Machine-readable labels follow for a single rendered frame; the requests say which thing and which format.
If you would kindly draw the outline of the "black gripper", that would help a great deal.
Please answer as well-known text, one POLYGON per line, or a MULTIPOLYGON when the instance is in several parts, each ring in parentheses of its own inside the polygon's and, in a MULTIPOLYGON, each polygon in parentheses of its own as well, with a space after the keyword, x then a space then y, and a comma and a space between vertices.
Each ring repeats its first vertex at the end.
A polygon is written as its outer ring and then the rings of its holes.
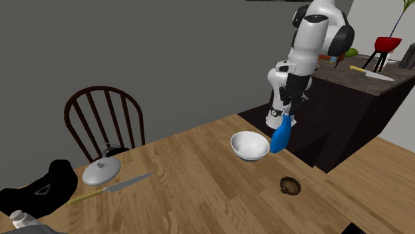
POLYGON ((287 115, 294 115, 300 108, 302 108, 308 101, 308 97, 305 95, 309 83, 311 82, 311 76, 299 76, 293 73, 289 73, 285 87, 279 88, 280 100, 283 103, 283 111, 287 115))

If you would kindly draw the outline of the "blue bottle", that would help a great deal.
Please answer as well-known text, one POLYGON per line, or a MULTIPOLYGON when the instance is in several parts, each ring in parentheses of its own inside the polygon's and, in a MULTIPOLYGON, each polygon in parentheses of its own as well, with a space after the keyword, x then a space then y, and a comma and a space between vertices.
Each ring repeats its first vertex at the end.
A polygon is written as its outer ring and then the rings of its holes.
POLYGON ((271 143, 271 153, 278 153, 287 147, 291 135, 291 117, 288 114, 283 115, 281 125, 274 131, 271 143))

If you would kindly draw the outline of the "dark wooden counter cabinet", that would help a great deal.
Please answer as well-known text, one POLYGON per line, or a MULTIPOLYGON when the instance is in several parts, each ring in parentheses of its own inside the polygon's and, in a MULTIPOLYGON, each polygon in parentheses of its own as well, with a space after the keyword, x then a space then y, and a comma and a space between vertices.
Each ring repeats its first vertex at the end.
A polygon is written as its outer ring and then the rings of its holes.
POLYGON ((415 68, 385 66, 389 80, 368 77, 351 69, 365 58, 346 58, 339 64, 320 60, 303 108, 308 120, 329 132, 315 165, 329 172, 379 135, 415 86, 415 68))

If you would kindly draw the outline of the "white bowl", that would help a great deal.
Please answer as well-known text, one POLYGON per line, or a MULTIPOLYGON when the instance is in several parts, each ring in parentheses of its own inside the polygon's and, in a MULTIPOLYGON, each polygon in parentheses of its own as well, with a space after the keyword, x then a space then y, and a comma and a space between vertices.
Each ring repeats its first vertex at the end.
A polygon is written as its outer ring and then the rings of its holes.
POLYGON ((243 160, 256 161, 263 158, 270 150, 267 139, 252 131, 235 133, 230 140, 234 153, 243 160))

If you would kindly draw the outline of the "red planter on black stand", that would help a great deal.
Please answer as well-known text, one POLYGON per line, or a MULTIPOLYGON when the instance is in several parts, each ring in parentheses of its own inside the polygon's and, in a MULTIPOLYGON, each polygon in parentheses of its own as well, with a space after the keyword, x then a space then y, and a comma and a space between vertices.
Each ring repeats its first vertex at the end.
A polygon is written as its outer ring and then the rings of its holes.
POLYGON ((402 10, 402 13, 400 14, 399 19, 397 20, 391 34, 388 37, 378 37, 374 43, 374 52, 369 57, 369 59, 365 62, 363 65, 363 69, 367 67, 369 62, 374 58, 376 54, 379 54, 379 59, 377 64, 374 67, 374 72, 381 72, 384 68, 384 65, 386 64, 386 60, 388 58, 388 55, 401 43, 401 38, 392 37, 394 31, 397 28, 397 25, 399 24, 403 14, 405 11, 413 4, 415 4, 415 0, 403 0, 404 7, 402 10))

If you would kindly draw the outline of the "dark knife block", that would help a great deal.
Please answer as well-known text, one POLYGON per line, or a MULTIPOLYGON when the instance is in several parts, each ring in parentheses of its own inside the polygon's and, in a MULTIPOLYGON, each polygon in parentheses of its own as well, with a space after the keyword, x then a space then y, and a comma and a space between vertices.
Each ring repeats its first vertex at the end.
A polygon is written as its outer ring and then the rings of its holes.
POLYGON ((411 70, 415 67, 415 43, 412 43, 408 50, 406 51, 405 55, 403 56, 402 60, 400 61, 398 68, 404 68, 407 70, 411 70))

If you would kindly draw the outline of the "black flat object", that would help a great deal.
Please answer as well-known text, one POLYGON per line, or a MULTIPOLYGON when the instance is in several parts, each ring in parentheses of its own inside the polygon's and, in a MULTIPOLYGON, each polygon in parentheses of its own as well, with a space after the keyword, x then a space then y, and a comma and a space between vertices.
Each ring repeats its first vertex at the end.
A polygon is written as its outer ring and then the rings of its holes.
POLYGON ((349 223, 347 227, 341 232, 341 234, 366 234, 354 223, 349 223))

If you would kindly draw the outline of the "grey round lid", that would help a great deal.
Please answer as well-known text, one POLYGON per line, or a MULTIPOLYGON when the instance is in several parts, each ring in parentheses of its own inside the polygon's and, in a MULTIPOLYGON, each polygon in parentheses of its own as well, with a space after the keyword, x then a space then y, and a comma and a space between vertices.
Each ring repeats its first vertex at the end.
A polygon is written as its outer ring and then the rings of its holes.
POLYGON ((102 185, 114 179, 121 168, 116 158, 101 158, 91 163, 83 172, 82 180, 87 185, 102 185))

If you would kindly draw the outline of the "black curved object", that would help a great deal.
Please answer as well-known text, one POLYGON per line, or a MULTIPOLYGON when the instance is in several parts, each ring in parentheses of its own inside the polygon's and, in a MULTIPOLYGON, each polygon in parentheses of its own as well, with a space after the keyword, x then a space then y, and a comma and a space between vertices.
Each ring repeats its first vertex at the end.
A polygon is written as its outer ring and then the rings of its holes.
POLYGON ((68 160, 54 160, 47 174, 33 183, 0 191, 0 212, 10 216, 21 210, 35 219, 50 215, 68 202, 77 189, 78 178, 68 160))

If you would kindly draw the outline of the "grey flat object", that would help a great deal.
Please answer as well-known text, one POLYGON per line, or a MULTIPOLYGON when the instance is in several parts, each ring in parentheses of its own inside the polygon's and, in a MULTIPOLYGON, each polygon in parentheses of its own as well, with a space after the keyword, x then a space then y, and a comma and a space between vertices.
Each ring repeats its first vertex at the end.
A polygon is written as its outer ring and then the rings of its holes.
POLYGON ((30 225, 0 234, 68 234, 55 231, 47 225, 30 225))

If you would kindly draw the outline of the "white salt shaker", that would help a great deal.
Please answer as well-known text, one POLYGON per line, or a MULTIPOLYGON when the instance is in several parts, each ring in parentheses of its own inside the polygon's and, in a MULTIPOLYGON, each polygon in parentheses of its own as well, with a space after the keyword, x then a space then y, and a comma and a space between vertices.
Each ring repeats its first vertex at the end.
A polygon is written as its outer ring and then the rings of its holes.
POLYGON ((16 229, 28 227, 31 225, 42 225, 39 220, 34 218, 32 215, 23 212, 22 210, 16 210, 12 212, 9 217, 16 229))

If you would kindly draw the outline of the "yellow handled kitchen knife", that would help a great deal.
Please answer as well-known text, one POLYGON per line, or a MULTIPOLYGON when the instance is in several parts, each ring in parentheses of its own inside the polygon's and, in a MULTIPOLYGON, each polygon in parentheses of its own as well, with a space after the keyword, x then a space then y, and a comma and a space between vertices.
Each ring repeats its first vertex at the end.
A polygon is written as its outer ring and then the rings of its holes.
POLYGON ((353 65, 350 65, 349 68, 351 70, 357 70, 359 72, 363 72, 366 76, 369 76, 369 77, 372 77, 372 78, 394 82, 394 79, 392 79, 390 77, 387 77, 387 76, 384 76, 384 75, 381 75, 381 74, 378 74, 376 72, 371 72, 369 70, 365 70, 363 68, 359 68, 359 67, 356 67, 356 66, 353 66, 353 65))
POLYGON ((97 196, 97 195, 99 195, 101 193, 104 193, 106 191, 110 191, 111 193, 114 193, 114 192, 119 191, 121 189, 124 189, 125 187, 128 187, 128 186, 130 186, 130 185, 132 185, 134 183, 137 183, 139 181, 142 181, 143 179, 146 179, 147 177, 150 177, 153 174, 154 174, 154 172, 150 172, 150 173, 146 173, 146 174, 143 174, 143 175, 139 175, 139 176, 130 178, 128 180, 125 180, 125 181, 122 181, 120 183, 117 183, 117 184, 114 184, 114 185, 105 187, 103 189, 94 191, 92 193, 88 193, 88 194, 82 195, 80 197, 71 199, 71 200, 69 200, 67 202, 67 204, 68 205, 76 205, 77 203, 79 203, 81 201, 84 201, 86 199, 92 198, 92 197, 97 196))

